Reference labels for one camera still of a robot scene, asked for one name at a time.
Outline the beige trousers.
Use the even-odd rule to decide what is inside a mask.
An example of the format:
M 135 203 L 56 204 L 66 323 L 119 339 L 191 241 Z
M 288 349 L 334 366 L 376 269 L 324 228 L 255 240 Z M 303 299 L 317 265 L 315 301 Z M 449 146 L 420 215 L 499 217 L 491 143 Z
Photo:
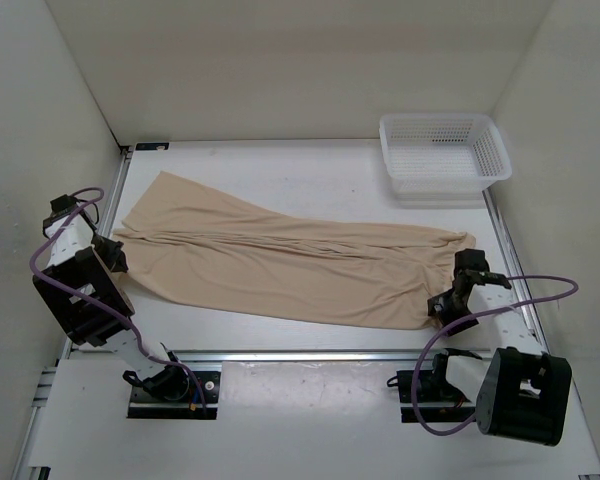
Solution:
M 319 324 L 417 330 L 466 232 L 305 219 L 163 172 L 113 233 L 129 277 L 170 302 Z

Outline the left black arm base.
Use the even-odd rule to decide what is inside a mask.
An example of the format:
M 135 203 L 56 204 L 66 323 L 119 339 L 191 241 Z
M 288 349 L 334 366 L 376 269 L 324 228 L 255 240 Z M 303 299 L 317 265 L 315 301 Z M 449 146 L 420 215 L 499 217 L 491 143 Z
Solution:
M 126 370 L 122 378 L 131 386 L 127 417 L 147 420 L 215 420 L 221 387 L 220 371 L 194 371 L 202 391 L 181 368 L 165 366 L 141 380 Z

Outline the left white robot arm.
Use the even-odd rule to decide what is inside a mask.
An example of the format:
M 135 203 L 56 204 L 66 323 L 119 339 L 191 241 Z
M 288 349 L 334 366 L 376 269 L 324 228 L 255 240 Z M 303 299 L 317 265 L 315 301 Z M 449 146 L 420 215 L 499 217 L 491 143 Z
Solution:
M 99 219 L 82 209 L 87 203 L 78 193 L 50 202 L 41 248 L 50 256 L 42 269 L 42 251 L 30 260 L 33 285 L 74 344 L 110 351 L 130 367 L 123 373 L 127 383 L 158 400 L 178 401 L 189 392 L 190 377 L 172 352 L 141 338 L 133 325 L 134 308 L 115 278 L 128 270 L 123 244 L 97 233 Z

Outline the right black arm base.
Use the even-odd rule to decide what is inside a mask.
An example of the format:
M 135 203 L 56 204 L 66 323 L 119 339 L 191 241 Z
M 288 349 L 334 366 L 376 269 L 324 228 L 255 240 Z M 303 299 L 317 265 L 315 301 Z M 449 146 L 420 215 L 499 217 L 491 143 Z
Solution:
M 453 356 L 482 359 L 468 350 L 448 348 L 437 353 L 430 366 L 424 365 L 421 368 L 416 381 L 416 400 L 427 423 L 460 423 L 474 414 L 475 408 L 471 402 L 445 379 L 448 358 Z M 403 424 L 418 422 L 412 406 L 413 377 L 413 370 L 399 370 L 386 382 L 388 388 L 396 388 L 398 391 Z

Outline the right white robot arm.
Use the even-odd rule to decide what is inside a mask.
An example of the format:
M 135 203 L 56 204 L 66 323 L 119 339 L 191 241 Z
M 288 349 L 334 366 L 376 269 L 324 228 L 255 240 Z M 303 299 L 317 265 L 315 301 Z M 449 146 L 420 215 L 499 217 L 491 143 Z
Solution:
M 484 435 L 545 446 L 559 444 L 566 418 L 572 369 L 549 354 L 527 329 L 523 302 L 514 299 L 512 278 L 491 271 L 481 250 L 455 255 L 449 290 L 431 297 L 428 314 L 451 337 L 483 327 L 492 354 L 448 348 L 434 357 L 429 378 L 415 372 L 411 400 L 433 393 L 441 401 L 472 404 L 469 420 Z

